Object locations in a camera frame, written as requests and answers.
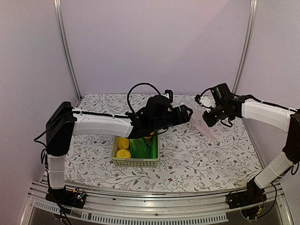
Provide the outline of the clear zip top bag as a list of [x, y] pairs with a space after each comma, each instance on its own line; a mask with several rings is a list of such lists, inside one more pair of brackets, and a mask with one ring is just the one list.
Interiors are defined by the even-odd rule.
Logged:
[[191, 123], [204, 135], [209, 138], [215, 139], [216, 136], [212, 130], [212, 128], [208, 127], [203, 119], [203, 113], [205, 110], [200, 107], [197, 103], [192, 101], [187, 101], [186, 106], [193, 110], [193, 114], [191, 116]]

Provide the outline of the yellow orange mango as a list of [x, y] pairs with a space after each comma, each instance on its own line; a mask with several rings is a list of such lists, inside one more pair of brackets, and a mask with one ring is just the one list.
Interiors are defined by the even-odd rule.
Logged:
[[149, 136], [144, 137], [145, 140], [150, 140], [154, 136], [155, 132], [151, 132]]

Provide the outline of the green white bok choy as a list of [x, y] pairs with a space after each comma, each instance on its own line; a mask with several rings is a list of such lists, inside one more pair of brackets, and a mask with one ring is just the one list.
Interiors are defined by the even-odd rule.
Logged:
[[151, 144], [144, 140], [143, 138], [140, 139], [130, 139], [130, 152], [132, 158], [138, 159], [149, 159], [151, 158]]

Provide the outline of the yellow lemon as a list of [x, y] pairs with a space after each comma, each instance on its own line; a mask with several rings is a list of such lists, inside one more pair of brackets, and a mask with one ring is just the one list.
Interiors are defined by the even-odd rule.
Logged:
[[116, 153], [116, 158], [131, 158], [131, 153], [127, 149], [120, 149]]
[[130, 146], [130, 141], [127, 138], [119, 137], [118, 138], [118, 148], [128, 150]]

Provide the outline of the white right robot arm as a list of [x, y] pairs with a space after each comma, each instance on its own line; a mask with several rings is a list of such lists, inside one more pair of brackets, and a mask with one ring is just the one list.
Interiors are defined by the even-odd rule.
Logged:
[[254, 185], [243, 193], [242, 200], [253, 204], [260, 198], [260, 189], [280, 177], [293, 165], [300, 162], [300, 112], [291, 108], [282, 108], [255, 100], [252, 95], [225, 98], [200, 97], [197, 103], [206, 108], [203, 119], [208, 127], [223, 119], [244, 118], [256, 120], [287, 133], [282, 152], [277, 155], [259, 174], [254, 177]]

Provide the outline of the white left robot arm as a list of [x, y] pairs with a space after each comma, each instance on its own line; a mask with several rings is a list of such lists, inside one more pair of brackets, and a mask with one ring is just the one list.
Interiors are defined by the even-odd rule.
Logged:
[[190, 121], [193, 110], [172, 106], [167, 95], [150, 97], [145, 107], [125, 115], [82, 111], [63, 102], [46, 123], [46, 152], [51, 195], [66, 203], [70, 194], [64, 189], [65, 156], [74, 135], [113, 135], [129, 139], [150, 136], [161, 129]]

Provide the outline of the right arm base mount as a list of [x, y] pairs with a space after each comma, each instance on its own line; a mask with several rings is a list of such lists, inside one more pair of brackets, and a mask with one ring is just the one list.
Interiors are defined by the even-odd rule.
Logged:
[[241, 211], [242, 216], [247, 220], [254, 220], [259, 217], [267, 200], [264, 188], [260, 189], [254, 179], [250, 180], [246, 185], [245, 191], [232, 191], [230, 192], [225, 201], [229, 205], [230, 209], [246, 207], [252, 204], [256, 206], [247, 208]]

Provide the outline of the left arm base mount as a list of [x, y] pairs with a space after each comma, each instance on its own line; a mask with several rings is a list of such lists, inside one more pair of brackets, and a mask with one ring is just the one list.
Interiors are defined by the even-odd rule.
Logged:
[[86, 192], [79, 190], [67, 190], [65, 187], [62, 189], [48, 188], [45, 199], [53, 202], [58, 206], [69, 206], [73, 208], [83, 209], [86, 201]]

